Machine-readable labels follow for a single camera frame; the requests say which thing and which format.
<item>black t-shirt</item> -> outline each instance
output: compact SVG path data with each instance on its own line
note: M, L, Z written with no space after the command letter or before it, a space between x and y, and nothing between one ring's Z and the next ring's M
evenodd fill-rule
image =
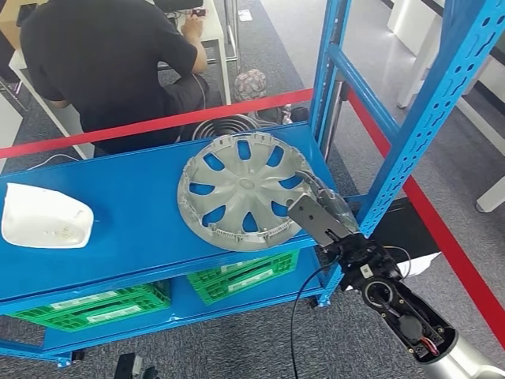
M84 131L173 114L158 63L185 76L197 57L145 0L49 0L24 22L21 47L33 87L71 102Z

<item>floor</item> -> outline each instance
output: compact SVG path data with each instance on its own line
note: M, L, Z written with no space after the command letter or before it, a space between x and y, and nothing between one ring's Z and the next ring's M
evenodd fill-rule
M217 2L222 14L222 5ZM268 93L312 86L324 0L240 0L253 21L240 24L244 69L266 74ZM390 10L381 0L354 0L344 51L393 117L407 110L396 98L413 56L387 31ZM233 78L234 65L229 65ZM209 74L207 79L213 80ZM164 74L162 81L171 80ZM478 93L468 100L494 126L505 118L489 109ZM382 159L348 104L339 121L329 166L342 192L365 192ZM30 103L17 143L56 133L34 102ZM10 171L41 162L42 156L9 159ZM458 111L454 111L430 146L415 176L450 230L495 295L505 305L505 206L482 215L475 200L503 175L505 159ZM350 173L353 181L348 179ZM424 297L485 355L505 366L505 354L443 257L407 284ZM375 313L354 293L335 293L332 305L310 309L302 302L296 314L296 356L300 377L424 378ZM45 362L0 358L6 377L112 378L119 354L136 351L168 378L291 378L289 321L291 304L223 317L153 335L89 349L87 358L65 370ZM39 341L41 330L0 318L0 333Z

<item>white plastic part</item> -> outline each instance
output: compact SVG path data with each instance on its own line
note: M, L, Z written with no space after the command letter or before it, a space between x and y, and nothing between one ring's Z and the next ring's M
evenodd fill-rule
M93 220L87 205L60 192L8 183L2 237L24 247L84 247L90 240Z

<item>shelf surface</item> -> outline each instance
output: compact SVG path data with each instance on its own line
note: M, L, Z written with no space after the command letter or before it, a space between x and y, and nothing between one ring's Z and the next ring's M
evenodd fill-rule
M320 265L314 248L303 249L300 252L298 265L293 272L225 298L210 306L207 306L200 299L185 276L173 278L170 280L172 305L167 310L84 329L80 332L62 332L47 328L44 340L44 351L48 355L74 351L293 300L301 286L318 267ZM309 282L303 297L319 294L321 290L322 285L317 277L315 277Z
M315 174L333 186L307 124L262 131L298 148ZM173 144L0 176L0 198L5 198L7 183L16 182L61 191L95 213L91 238L82 249L30 249L0 238L0 313L314 245L301 231L281 246L233 253L194 235L181 218L176 193L188 159L208 143Z

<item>green plastic crate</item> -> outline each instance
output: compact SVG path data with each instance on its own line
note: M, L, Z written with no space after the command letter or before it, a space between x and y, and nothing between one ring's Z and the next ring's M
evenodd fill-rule
M273 257L259 258L222 268L195 272L188 275L193 288L207 305L244 291L257 284L277 278L296 267L299 250Z
M168 280L107 291L11 314L35 324L74 332L168 308Z

